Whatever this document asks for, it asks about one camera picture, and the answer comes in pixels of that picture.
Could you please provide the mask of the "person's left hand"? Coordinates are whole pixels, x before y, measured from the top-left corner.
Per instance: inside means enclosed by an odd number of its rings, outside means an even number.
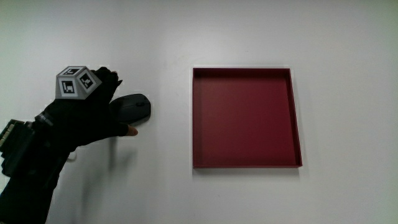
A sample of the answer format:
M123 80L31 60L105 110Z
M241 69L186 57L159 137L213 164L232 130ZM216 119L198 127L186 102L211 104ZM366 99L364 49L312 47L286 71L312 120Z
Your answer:
M121 83L118 73L106 67L69 66L57 74L56 99L35 121L46 124L50 147L69 153L102 139L137 135L136 128L117 121L109 109Z

